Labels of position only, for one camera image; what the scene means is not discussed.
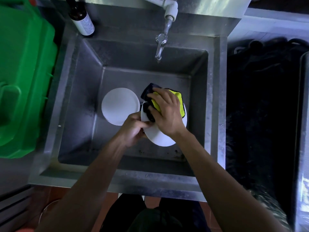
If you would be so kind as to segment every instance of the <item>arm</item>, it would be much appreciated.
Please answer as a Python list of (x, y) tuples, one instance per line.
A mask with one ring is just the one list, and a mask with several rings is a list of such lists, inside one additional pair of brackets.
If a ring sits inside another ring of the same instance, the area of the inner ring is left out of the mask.
[(37, 232), (91, 231), (124, 151), (143, 136), (142, 128), (149, 127), (140, 117), (140, 112), (129, 115), (119, 132), (38, 226)]
[(187, 158), (201, 190), (223, 231), (285, 231), (279, 221), (228, 174), (183, 125), (180, 102), (167, 89), (148, 94), (162, 113), (149, 106), (159, 129)]

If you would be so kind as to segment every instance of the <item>faucet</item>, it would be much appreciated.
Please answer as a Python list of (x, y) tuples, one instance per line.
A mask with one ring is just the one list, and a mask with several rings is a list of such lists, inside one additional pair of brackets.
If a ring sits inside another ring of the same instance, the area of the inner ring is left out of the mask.
[(157, 60), (157, 63), (160, 63), (162, 59), (161, 56), (162, 51), (164, 49), (166, 42), (168, 41), (168, 30), (171, 28), (172, 22), (176, 20), (176, 16), (178, 13), (178, 3), (174, 0), (146, 0), (146, 1), (161, 6), (165, 10), (164, 30), (163, 32), (160, 32), (155, 38), (158, 44), (155, 58)]

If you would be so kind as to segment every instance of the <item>white plate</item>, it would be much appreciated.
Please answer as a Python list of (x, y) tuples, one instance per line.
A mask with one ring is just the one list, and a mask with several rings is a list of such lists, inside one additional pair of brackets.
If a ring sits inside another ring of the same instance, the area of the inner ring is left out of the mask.
[(121, 126), (129, 114), (138, 112), (140, 102), (136, 94), (127, 88), (117, 88), (108, 92), (102, 101), (102, 113), (113, 125)]
[[(184, 108), (185, 116), (183, 117), (182, 122), (184, 126), (187, 126), (186, 106), (183, 105), (183, 108)], [(143, 111), (143, 107), (141, 107), (141, 121), (149, 121), (146, 113)], [(150, 128), (144, 128), (144, 132), (146, 136), (148, 137), (148, 139), (158, 146), (169, 147), (175, 144), (174, 140), (172, 140), (169, 136), (165, 135), (159, 130), (156, 123)]]

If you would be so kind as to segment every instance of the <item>bottle label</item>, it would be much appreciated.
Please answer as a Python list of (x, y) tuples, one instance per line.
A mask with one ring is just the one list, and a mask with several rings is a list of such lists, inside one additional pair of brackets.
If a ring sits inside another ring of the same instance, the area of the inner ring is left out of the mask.
[(80, 31), (80, 33), (84, 36), (89, 36), (95, 31), (95, 27), (93, 26), (93, 23), (87, 13), (87, 16), (79, 21), (73, 20), (73, 23), (77, 27), (77, 29)]

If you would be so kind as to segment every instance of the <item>hand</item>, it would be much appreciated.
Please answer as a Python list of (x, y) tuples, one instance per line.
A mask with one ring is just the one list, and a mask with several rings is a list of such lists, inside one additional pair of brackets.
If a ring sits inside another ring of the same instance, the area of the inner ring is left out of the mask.
[(133, 113), (125, 120), (116, 136), (122, 138), (126, 147), (131, 147), (136, 144), (141, 137), (146, 137), (143, 128), (148, 128), (151, 125), (152, 122), (150, 121), (141, 121), (141, 112)]
[(147, 94), (160, 106), (161, 114), (149, 106), (155, 122), (162, 133), (175, 139), (178, 134), (187, 131), (180, 114), (180, 101), (175, 94), (168, 89), (153, 88), (155, 93)]

